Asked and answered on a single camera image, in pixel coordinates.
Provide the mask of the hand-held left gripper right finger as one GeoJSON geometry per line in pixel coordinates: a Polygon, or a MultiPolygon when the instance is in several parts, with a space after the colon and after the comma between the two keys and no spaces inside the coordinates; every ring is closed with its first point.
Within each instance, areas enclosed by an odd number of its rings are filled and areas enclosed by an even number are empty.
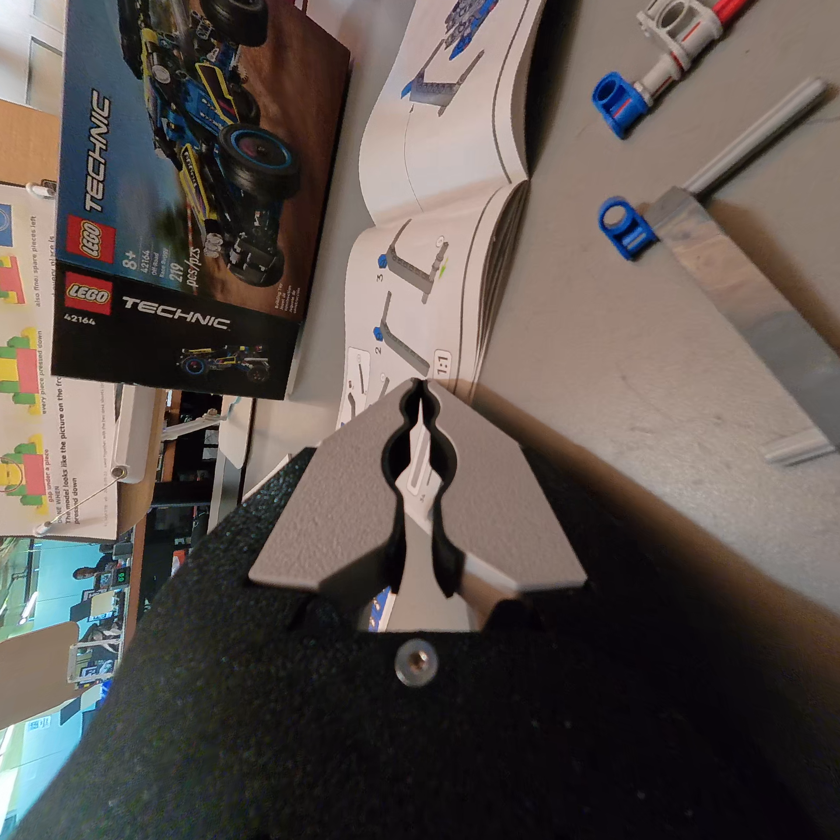
{"type": "Polygon", "coordinates": [[[578,590],[586,572],[512,437],[434,381],[423,419],[442,484],[432,507],[434,572],[483,629],[499,604],[578,590]]]}

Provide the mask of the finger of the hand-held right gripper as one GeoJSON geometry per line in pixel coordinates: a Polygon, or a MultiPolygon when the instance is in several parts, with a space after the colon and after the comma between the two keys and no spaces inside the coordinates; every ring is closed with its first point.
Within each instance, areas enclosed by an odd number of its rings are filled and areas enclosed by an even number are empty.
{"type": "Polygon", "coordinates": [[[764,459],[794,466],[839,449],[839,358],[687,191],[673,186],[647,211],[658,239],[807,415],[805,431],[764,459]]]}

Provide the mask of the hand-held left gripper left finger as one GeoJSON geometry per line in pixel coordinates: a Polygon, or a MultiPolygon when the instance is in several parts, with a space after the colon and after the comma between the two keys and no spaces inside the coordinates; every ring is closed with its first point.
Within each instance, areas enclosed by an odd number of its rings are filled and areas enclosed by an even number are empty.
{"type": "Polygon", "coordinates": [[[396,481],[412,460],[421,382],[410,378],[325,438],[279,515],[248,579],[315,595],[352,627],[384,589],[398,589],[406,560],[396,481]]]}

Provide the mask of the blue lego connector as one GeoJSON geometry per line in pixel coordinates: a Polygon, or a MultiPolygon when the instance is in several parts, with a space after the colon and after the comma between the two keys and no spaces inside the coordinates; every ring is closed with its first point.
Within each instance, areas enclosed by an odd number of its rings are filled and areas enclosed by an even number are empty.
{"type": "Polygon", "coordinates": [[[634,84],[611,71],[595,85],[592,103],[619,140],[625,140],[635,123],[649,113],[650,105],[634,84]]]}
{"type": "Polygon", "coordinates": [[[607,198],[598,209],[598,226],[618,254],[634,261],[659,242],[647,220],[621,196],[607,198]]]}

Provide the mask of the light grey lego axle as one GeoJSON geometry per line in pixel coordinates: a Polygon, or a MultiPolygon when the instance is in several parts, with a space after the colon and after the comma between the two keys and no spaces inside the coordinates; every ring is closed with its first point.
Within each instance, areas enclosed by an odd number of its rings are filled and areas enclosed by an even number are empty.
{"type": "Polygon", "coordinates": [[[804,80],[702,166],[681,188],[693,196],[708,194],[813,110],[829,88],[829,82],[820,77],[804,80]]]}

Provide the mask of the white lego connector piece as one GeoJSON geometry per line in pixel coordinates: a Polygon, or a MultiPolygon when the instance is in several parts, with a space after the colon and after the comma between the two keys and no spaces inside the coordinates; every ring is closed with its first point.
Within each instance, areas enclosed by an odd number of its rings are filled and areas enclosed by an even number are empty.
{"type": "Polygon", "coordinates": [[[649,107],[691,68],[694,60],[723,35],[711,7],[699,1],[654,1],[638,12],[644,35],[659,48],[653,68],[633,84],[649,107]]]}

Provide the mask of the lego set box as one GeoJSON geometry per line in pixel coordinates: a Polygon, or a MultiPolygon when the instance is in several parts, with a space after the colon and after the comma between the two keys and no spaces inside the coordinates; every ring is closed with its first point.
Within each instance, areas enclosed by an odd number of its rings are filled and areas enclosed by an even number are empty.
{"type": "Polygon", "coordinates": [[[298,3],[73,1],[51,370],[281,401],[350,52],[298,3]]]}

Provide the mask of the printed paper sheet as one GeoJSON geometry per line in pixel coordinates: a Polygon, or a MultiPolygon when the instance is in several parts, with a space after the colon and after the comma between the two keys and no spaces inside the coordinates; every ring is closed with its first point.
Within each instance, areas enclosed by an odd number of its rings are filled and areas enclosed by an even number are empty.
{"type": "Polygon", "coordinates": [[[1,188],[1,532],[115,539],[115,391],[51,373],[55,202],[1,188]]]}

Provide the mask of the open instruction booklet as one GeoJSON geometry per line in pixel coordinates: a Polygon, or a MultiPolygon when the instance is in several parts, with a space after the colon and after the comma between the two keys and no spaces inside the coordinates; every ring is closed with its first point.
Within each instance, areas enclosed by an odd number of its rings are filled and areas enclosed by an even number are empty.
{"type": "Polygon", "coordinates": [[[360,144],[373,226],[344,285],[336,427],[407,379],[471,402],[529,189],[524,116],[545,2],[416,2],[360,144]]]}

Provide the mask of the brown cardboard box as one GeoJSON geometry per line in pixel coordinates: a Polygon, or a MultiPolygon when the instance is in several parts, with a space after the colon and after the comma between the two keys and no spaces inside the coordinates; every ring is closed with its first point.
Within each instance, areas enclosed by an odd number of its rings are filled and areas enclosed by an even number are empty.
{"type": "Polygon", "coordinates": [[[29,106],[1,100],[1,182],[25,186],[56,182],[60,119],[29,106]]]}

